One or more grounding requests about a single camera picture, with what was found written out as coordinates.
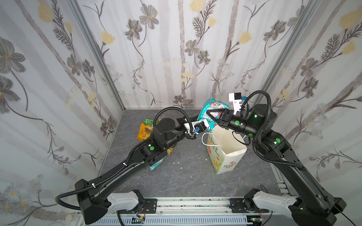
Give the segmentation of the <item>white floral paper bag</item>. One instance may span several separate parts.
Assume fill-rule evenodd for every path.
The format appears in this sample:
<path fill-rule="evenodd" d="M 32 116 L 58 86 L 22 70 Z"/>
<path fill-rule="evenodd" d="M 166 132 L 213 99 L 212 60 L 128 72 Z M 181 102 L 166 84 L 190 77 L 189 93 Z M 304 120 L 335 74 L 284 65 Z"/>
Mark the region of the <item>white floral paper bag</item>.
<path fill-rule="evenodd" d="M 212 131 L 205 132 L 202 138 L 216 174 L 234 170 L 247 151 L 247 146 L 238 142 L 231 130 L 215 126 Z"/>

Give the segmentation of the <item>green snack packet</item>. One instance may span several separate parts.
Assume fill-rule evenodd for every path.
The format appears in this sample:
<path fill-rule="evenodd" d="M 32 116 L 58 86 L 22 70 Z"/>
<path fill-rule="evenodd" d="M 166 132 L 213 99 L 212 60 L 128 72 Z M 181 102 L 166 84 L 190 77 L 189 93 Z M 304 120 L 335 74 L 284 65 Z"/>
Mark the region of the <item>green snack packet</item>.
<path fill-rule="evenodd" d="M 146 118 L 146 119 L 144 119 L 143 124 L 145 126 L 153 126 L 153 120 Z"/>

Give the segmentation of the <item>orange snack packet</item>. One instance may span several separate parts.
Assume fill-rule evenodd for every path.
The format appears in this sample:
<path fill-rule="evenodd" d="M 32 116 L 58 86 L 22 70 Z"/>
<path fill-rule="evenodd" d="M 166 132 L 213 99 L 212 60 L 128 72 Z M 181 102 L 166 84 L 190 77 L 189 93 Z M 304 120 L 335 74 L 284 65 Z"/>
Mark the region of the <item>orange snack packet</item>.
<path fill-rule="evenodd" d="M 167 150 L 167 156 L 170 156 L 172 152 L 173 152 L 173 148 L 171 147 Z"/>

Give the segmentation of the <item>teal mint candy packet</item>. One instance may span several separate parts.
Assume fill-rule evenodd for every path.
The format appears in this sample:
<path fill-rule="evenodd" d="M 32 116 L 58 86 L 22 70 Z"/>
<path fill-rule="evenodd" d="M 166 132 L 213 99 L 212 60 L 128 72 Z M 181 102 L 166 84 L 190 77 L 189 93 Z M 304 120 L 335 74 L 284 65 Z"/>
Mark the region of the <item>teal mint candy packet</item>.
<path fill-rule="evenodd" d="M 164 162 L 164 158 L 159 160 L 158 162 L 154 163 L 152 166 L 149 167 L 150 171 L 153 171 L 156 167 L 158 167 L 161 163 Z"/>

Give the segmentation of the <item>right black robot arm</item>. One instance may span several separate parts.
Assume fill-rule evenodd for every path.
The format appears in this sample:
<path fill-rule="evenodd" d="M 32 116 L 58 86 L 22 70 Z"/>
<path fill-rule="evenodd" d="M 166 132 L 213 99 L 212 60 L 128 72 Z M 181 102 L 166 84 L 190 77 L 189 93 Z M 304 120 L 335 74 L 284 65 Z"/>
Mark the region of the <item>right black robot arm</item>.
<path fill-rule="evenodd" d="M 246 207 L 282 214 L 299 226 L 334 225 L 336 215 L 343 212 L 346 202 L 327 192 L 301 163 L 291 144 L 272 130 L 277 115 L 272 111 L 267 92 L 253 92 L 241 107 L 257 94 L 265 96 L 267 103 L 255 105 L 250 115 L 234 115 L 228 108 L 210 109 L 206 113 L 219 127 L 249 137 L 254 153 L 273 164 L 294 187 L 297 196 L 283 197 L 252 189 L 244 196 Z"/>

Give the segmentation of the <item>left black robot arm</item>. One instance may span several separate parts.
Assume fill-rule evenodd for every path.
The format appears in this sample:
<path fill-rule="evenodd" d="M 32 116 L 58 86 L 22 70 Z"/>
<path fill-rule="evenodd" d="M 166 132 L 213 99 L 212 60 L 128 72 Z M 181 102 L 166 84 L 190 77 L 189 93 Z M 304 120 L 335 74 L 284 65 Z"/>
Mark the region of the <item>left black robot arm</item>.
<path fill-rule="evenodd" d="M 90 180 L 79 180 L 75 190 L 58 195 L 57 204 L 82 213 L 86 224 L 92 224 L 115 205 L 110 195 L 116 188 L 138 171 L 154 165 L 167 155 L 168 149 L 183 139 L 196 139 L 196 135 L 210 128 L 206 119 L 198 120 L 175 106 L 162 109 L 153 120 L 150 136 L 136 145 L 116 167 Z"/>

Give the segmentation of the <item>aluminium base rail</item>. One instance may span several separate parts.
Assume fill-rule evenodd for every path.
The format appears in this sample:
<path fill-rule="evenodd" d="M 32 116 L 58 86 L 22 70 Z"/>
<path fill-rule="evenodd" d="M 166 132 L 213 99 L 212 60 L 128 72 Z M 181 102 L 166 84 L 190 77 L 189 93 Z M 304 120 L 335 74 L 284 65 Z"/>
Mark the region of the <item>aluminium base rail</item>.
<path fill-rule="evenodd" d="M 79 200 L 80 212 L 85 221 L 94 223 L 107 214 L 236 214 L 236 213 L 280 213 L 264 194 L 261 200 L 244 197 L 158 197 L 145 198 L 138 190 L 128 193 L 111 193 L 105 200 Z"/>

